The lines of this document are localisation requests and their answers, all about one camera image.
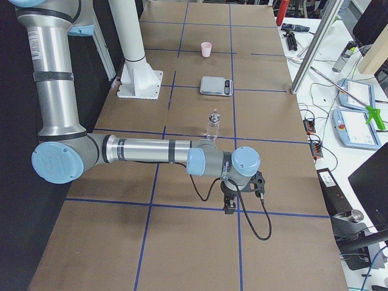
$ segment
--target glass bottle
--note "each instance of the glass bottle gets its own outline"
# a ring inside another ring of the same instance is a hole
[[[214,141],[218,136],[219,129],[219,113],[214,109],[213,113],[209,115],[209,121],[206,129],[206,139]]]

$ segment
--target digital scale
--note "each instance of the digital scale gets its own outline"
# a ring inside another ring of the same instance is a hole
[[[202,77],[199,92],[203,95],[232,96],[233,81],[222,77]]]

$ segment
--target cardboard sheet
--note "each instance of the cardboard sheet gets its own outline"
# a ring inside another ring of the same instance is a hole
[[[203,203],[179,165],[106,164],[73,183],[30,290],[347,290],[272,8],[149,1],[141,29],[164,71],[159,99],[112,90],[95,132],[198,140],[217,108],[218,148],[261,155],[273,236],[258,241],[241,205],[225,216],[219,182]],[[235,94],[200,95],[205,75],[233,79]],[[202,195],[213,179],[195,177]],[[258,199],[243,195],[266,236]]]

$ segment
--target white pillar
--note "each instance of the white pillar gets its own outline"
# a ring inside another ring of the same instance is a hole
[[[147,63],[135,0],[109,0],[109,6],[125,57],[118,96],[158,99],[163,72]]]

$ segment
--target plastic bottle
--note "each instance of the plastic bottle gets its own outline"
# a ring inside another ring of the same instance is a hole
[[[206,138],[209,141],[214,141],[218,136],[219,129],[219,113],[214,109],[213,113],[209,115],[209,121],[206,128]]]
[[[355,41],[349,41],[347,45],[345,46],[344,50],[342,53],[339,55],[337,61],[332,67],[332,70],[336,73],[339,73],[346,63],[348,62],[349,58],[351,55],[354,53],[355,49],[357,47],[357,44]]]

